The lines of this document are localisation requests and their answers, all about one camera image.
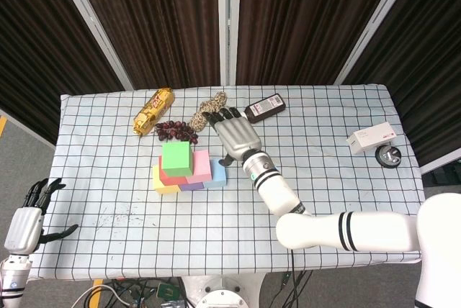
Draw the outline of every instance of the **yellow tape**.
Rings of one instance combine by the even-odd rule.
[[[102,279],[97,279],[96,281],[93,282],[93,286],[100,285],[102,284],[103,280]],[[92,292],[95,292],[96,290],[99,290],[100,288],[95,288],[93,289]],[[99,305],[99,298],[101,297],[101,291],[98,291],[93,295],[89,302],[89,308],[98,308]]]
[[[3,132],[3,129],[5,128],[5,125],[6,125],[6,117],[0,116],[0,137]]]

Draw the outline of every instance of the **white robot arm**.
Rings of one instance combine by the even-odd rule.
[[[221,161],[243,161],[243,170],[271,213],[281,216],[277,239],[288,249],[326,245],[347,251],[405,252],[420,250],[422,271],[416,295],[418,308],[454,307],[459,301],[461,261],[461,195],[428,199],[417,217],[395,212],[343,212],[314,217],[261,151],[261,141],[237,109],[203,113],[228,151]]]
[[[78,225],[72,225],[63,232],[43,234],[43,218],[50,204],[51,194],[62,189],[61,179],[52,182],[43,194],[42,188],[48,179],[34,184],[26,195],[24,204],[14,213],[5,239],[5,248],[10,256],[0,264],[1,298],[0,307],[19,308],[29,276],[32,262],[29,255],[39,244],[45,244],[69,236]]]
[[[354,251],[420,250],[422,270],[418,308],[454,307],[459,301],[461,195],[433,196],[416,217],[394,212],[343,212],[326,217],[286,214],[277,222],[277,239],[286,248],[317,245]]]

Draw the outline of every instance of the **white tablecloth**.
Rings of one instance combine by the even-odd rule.
[[[176,90],[162,120],[187,121],[217,91],[243,108],[278,92],[286,110],[255,125],[306,208],[416,214],[424,193],[419,166],[387,89],[360,86],[237,86]],[[276,239],[277,218],[240,166],[227,169],[224,189],[159,195],[151,167],[161,144],[133,134],[133,118],[155,91],[62,96],[61,127],[50,176],[67,186],[53,195],[45,232],[80,228],[32,256],[31,277],[113,278],[286,271],[289,253]],[[371,150],[351,155],[346,138],[384,121],[398,136],[397,169],[382,168]],[[223,147],[206,127],[195,150],[216,158]],[[314,247],[295,253],[296,269],[406,262],[419,253],[352,253]]]

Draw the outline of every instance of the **foam block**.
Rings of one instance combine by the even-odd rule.
[[[204,188],[220,188],[227,184],[227,176],[225,174],[225,168],[219,164],[219,159],[213,158],[210,160],[211,176],[212,180],[204,182]]]
[[[161,153],[161,167],[168,177],[193,174],[192,149],[188,141],[168,141],[162,145]]]
[[[197,182],[195,184],[180,184],[179,188],[181,191],[198,191],[199,189],[203,189],[203,183]]]
[[[175,184],[187,184],[187,180],[184,176],[168,176],[161,166],[161,156],[158,157],[158,169],[160,173],[160,181],[165,186],[174,186]]]
[[[210,156],[207,150],[195,151],[194,155],[194,173],[186,176],[188,184],[197,182],[211,181]]]
[[[158,166],[152,167],[152,179],[153,188],[160,194],[177,193],[178,191],[181,191],[178,185],[165,186],[161,183]]]

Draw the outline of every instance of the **yellow foam block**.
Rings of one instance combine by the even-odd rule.
[[[177,193],[178,191],[181,191],[177,184],[175,184],[174,186],[165,186],[163,183],[161,183],[158,166],[152,167],[152,179],[153,188],[160,194]]]

